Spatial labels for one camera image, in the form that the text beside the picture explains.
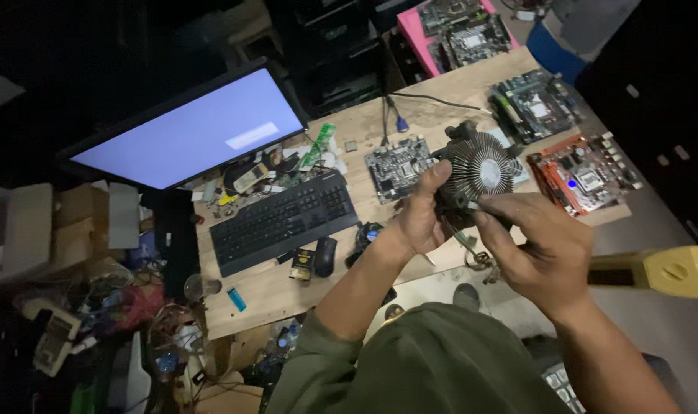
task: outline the hand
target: hand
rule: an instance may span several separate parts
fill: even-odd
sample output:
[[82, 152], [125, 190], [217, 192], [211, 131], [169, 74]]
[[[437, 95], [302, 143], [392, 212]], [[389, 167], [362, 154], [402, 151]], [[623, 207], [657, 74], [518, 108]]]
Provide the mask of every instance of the hand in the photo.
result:
[[541, 194], [483, 197], [486, 212], [518, 225], [528, 242], [516, 246], [510, 233], [491, 215], [475, 213], [482, 242], [510, 287], [536, 304], [549, 319], [564, 315], [589, 295], [587, 274], [594, 234]]
[[390, 228], [398, 230], [401, 242], [412, 255], [436, 250], [447, 239], [441, 222], [436, 219], [434, 194], [450, 175], [451, 163], [448, 160], [427, 169], [410, 196], [408, 205], [390, 225]]

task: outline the computer mouse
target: computer mouse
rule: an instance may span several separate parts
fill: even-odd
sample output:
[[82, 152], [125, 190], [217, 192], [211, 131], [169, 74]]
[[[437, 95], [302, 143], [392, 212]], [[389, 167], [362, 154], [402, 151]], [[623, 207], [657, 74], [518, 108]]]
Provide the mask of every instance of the computer mouse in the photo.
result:
[[318, 239], [316, 254], [313, 256], [313, 273], [320, 278], [327, 278], [334, 272], [334, 253], [336, 240], [330, 237]]

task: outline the black keyboard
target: black keyboard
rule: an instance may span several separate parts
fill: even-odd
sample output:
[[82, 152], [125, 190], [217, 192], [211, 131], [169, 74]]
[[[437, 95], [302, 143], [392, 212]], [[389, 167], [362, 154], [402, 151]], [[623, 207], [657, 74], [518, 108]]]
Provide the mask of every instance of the black keyboard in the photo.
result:
[[209, 230], [225, 278], [358, 221], [344, 177], [330, 172], [248, 205]]

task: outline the wooden tabletop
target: wooden tabletop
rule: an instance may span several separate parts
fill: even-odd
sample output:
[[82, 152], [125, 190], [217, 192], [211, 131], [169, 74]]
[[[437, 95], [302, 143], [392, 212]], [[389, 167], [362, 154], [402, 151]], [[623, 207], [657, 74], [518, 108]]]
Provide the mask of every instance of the wooden tabletop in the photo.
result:
[[[431, 95], [449, 102], [489, 109], [487, 96], [491, 85], [538, 68], [537, 62], [528, 52], [528, 49], [523, 47], [508, 54], [501, 54], [409, 86], [401, 91], [408, 94]], [[447, 126], [457, 126], [464, 119], [472, 118], [478, 123], [477, 129], [480, 131], [497, 127], [497, 123], [492, 117], [477, 110], [450, 107], [429, 99], [393, 97], [393, 100], [400, 114], [408, 121], [410, 130], [406, 133], [395, 132], [394, 117], [391, 117], [387, 127], [391, 143], [422, 134], [426, 138], [428, 148], [433, 152], [443, 148], [448, 142], [444, 129]], [[349, 185], [349, 195], [357, 216], [362, 222], [387, 223], [395, 214], [393, 209], [395, 203], [380, 205], [370, 173], [364, 164], [364, 155], [372, 152], [382, 140], [382, 100], [380, 98], [374, 99], [310, 122], [308, 133], [316, 137], [319, 129], [325, 123], [336, 125], [335, 137], [338, 147], [344, 148], [346, 141], [357, 142], [359, 148], [357, 151], [341, 155], [341, 159], [344, 160], [348, 168], [344, 177]], [[575, 127], [567, 132], [528, 145], [523, 156], [538, 152], [577, 133], [579, 130]], [[293, 145], [306, 145], [306, 142], [299, 136], [291, 138], [286, 143], [286, 146]], [[531, 178], [520, 184], [515, 191], [538, 192], [539, 190], [535, 180]], [[203, 202], [196, 202], [195, 209], [197, 214], [206, 218], [205, 223], [197, 226], [201, 273], [208, 277], [219, 278], [219, 266], [216, 263], [214, 246], [208, 228], [223, 221], [223, 219], [214, 219]], [[592, 212], [584, 216], [582, 221], [589, 225], [598, 225], [629, 215], [630, 211], [627, 205], [620, 204]], [[336, 246], [335, 270], [328, 278], [313, 278], [308, 283], [296, 281], [288, 277], [292, 261], [278, 265], [274, 259], [227, 278], [222, 278], [224, 286], [222, 291], [206, 299], [208, 338], [215, 339], [257, 325], [268, 324], [305, 312], [318, 304], [326, 292], [347, 272], [344, 259], [354, 249], [356, 231], [357, 228], [352, 227], [332, 235], [338, 244]], [[466, 231], [468, 234], [478, 237], [476, 228]], [[526, 240], [517, 227], [511, 230], [511, 235], [518, 244]], [[305, 248], [315, 250], [315, 246], [314, 242]], [[481, 242], [478, 243], [476, 250], [486, 251]], [[425, 257], [416, 256], [403, 269], [395, 284], [462, 266], [464, 265], [465, 253], [466, 250], [452, 238], [428, 254], [428, 257], [436, 264], [435, 266]], [[226, 295], [226, 291], [231, 287], [236, 288], [247, 305], [243, 312], [239, 312]]]

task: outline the heatsink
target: heatsink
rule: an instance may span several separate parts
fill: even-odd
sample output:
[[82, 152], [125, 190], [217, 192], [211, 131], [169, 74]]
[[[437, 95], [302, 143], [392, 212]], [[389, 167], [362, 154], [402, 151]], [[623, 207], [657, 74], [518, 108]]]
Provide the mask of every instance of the heatsink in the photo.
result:
[[447, 159], [453, 170], [442, 190], [456, 208], [475, 208], [475, 202], [484, 194], [512, 192], [514, 172], [510, 161], [514, 158], [491, 134], [473, 132], [469, 138], [449, 145]]

